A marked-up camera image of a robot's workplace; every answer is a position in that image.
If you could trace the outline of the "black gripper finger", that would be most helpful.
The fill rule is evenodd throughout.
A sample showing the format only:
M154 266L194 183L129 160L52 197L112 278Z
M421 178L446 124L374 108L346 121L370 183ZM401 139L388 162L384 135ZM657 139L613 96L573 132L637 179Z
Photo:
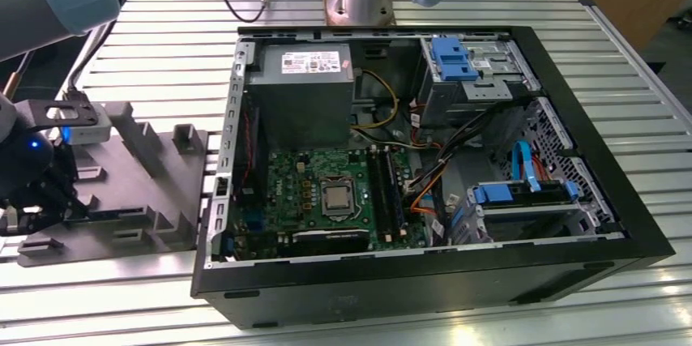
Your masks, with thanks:
M88 220L88 207L77 198L74 175L49 176L41 180L42 214L41 224L58 224L64 221Z
M34 205L36 211L25 211L14 207L8 200L1 201L1 236L14 237L32 235L60 223L60 204L42 203Z

